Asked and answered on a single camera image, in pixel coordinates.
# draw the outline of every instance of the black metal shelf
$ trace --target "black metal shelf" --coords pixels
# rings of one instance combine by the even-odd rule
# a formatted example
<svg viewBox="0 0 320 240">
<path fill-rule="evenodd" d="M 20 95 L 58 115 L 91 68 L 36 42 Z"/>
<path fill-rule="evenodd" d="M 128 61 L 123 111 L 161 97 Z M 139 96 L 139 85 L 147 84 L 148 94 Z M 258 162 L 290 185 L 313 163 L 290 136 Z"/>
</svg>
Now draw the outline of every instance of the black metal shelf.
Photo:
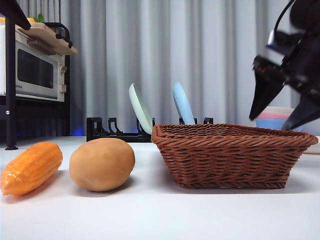
<svg viewBox="0 0 320 240">
<path fill-rule="evenodd" d="M 64 30 L 65 39 L 70 41 L 69 30 L 59 22 L 48 23 L 50 28 Z M 0 97 L 0 121 L 5 121 L 6 150 L 16 150 L 17 122 L 35 119 L 61 119 L 62 135 L 70 135 L 70 56 L 66 55 L 64 84 L 67 91 L 64 102 L 16 97 L 16 28 L 13 21 L 5 21 L 6 96 Z"/>
</svg>

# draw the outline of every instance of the wicker basket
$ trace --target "wicker basket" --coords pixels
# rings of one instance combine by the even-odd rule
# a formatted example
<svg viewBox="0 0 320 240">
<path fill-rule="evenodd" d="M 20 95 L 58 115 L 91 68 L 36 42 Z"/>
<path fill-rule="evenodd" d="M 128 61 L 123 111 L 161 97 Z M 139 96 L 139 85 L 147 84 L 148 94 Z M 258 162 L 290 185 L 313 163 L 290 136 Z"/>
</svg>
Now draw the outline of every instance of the wicker basket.
<svg viewBox="0 0 320 240">
<path fill-rule="evenodd" d="M 152 142 L 182 188 L 284 188 L 318 139 L 305 132 L 235 124 L 158 124 Z"/>
</svg>

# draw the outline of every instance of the potato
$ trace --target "potato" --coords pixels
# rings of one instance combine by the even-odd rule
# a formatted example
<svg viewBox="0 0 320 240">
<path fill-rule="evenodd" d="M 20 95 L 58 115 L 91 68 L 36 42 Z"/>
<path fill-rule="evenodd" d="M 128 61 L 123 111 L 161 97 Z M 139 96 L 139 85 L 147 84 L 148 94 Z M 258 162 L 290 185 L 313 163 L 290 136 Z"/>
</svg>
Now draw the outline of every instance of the potato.
<svg viewBox="0 0 320 240">
<path fill-rule="evenodd" d="M 117 138 L 99 138 L 74 151 L 69 173 L 81 188 L 103 192 L 121 186 L 134 165 L 135 154 L 128 143 Z"/>
</svg>

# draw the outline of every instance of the plate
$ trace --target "plate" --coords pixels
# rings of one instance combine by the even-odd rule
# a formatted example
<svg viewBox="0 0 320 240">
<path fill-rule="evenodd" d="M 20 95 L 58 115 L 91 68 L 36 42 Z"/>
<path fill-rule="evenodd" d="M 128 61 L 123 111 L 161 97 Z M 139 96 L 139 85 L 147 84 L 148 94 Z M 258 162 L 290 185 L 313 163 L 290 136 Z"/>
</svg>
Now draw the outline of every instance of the plate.
<svg viewBox="0 0 320 240">
<path fill-rule="evenodd" d="M 177 82 L 173 86 L 172 93 L 179 117 L 183 119 L 185 124 L 195 124 L 194 115 L 192 114 L 189 101 L 180 82 Z"/>
<path fill-rule="evenodd" d="M 139 120 L 141 127 L 147 134 L 152 134 L 152 118 L 150 117 L 147 106 L 145 105 L 137 86 L 132 83 L 129 87 L 129 98 L 133 107 L 136 118 Z"/>
</svg>

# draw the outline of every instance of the oven door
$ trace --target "oven door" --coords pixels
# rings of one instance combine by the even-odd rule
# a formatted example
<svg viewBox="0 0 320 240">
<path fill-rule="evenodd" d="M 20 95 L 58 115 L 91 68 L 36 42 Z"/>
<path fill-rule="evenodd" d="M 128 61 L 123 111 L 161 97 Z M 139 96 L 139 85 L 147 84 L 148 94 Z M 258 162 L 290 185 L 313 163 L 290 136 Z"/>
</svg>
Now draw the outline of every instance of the oven door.
<svg viewBox="0 0 320 240">
<path fill-rule="evenodd" d="M 58 65 L 61 56 L 48 56 L 31 47 L 15 42 L 17 94 L 33 98 L 58 99 Z"/>
</svg>

